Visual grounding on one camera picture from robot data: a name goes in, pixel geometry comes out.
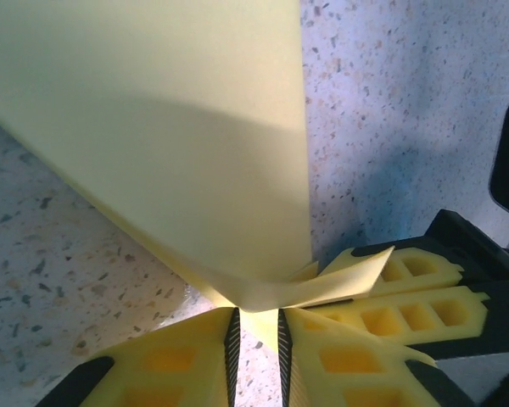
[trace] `yellow plastic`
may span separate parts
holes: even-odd
[[[304,309],[286,309],[293,341],[292,407],[436,407],[407,360],[416,350]]]
[[[483,332],[488,296],[468,287],[357,299],[311,308],[315,314],[411,345],[477,337]]]
[[[321,274],[333,273],[370,257],[355,257],[351,254],[353,250],[350,248],[342,252]],[[451,263],[438,254],[420,248],[402,248],[392,253],[369,296],[379,297],[394,293],[453,287],[461,280],[462,271],[461,266]]]
[[[115,364],[81,407],[227,407],[232,311],[214,309],[94,355]]]

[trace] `yellow foam board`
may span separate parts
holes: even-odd
[[[115,364],[81,407],[227,407],[232,312],[214,309],[94,355]],[[239,336],[239,324],[234,329]]]
[[[429,356],[304,309],[285,315],[293,342],[291,406],[439,406],[405,364],[435,365]]]
[[[355,257],[351,254],[353,250],[350,248],[343,251],[321,275],[342,270],[370,257]],[[462,271],[461,266],[438,254],[420,248],[398,249],[390,256],[369,296],[453,287],[461,280]]]
[[[304,104],[296,0],[0,1],[0,124],[172,265],[311,262]]]
[[[448,287],[364,298],[310,309],[357,329],[404,345],[477,337],[488,314],[485,293]]]

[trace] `countertop surface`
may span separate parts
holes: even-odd
[[[509,2],[301,5],[316,257],[422,234],[441,208],[507,244],[488,179]],[[96,350],[210,308],[0,128],[0,406],[33,405]],[[239,375],[238,406],[281,405],[277,356],[247,332]]]

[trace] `granite countertop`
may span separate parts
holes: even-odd
[[[509,2],[301,5],[316,257],[422,234],[440,208],[506,244],[487,185]],[[94,351],[210,307],[0,129],[0,406],[33,405]],[[244,332],[241,358],[237,405],[281,405],[277,356]]]

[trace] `speckled countertop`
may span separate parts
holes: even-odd
[[[488,177],[509,104],[509,1],[302,0],[313,246],[423,233],[440,208],[497,242]],[[94,351],[211,307],[0,129],[0,406]],[[238,406],[278,406],[243,334]]]

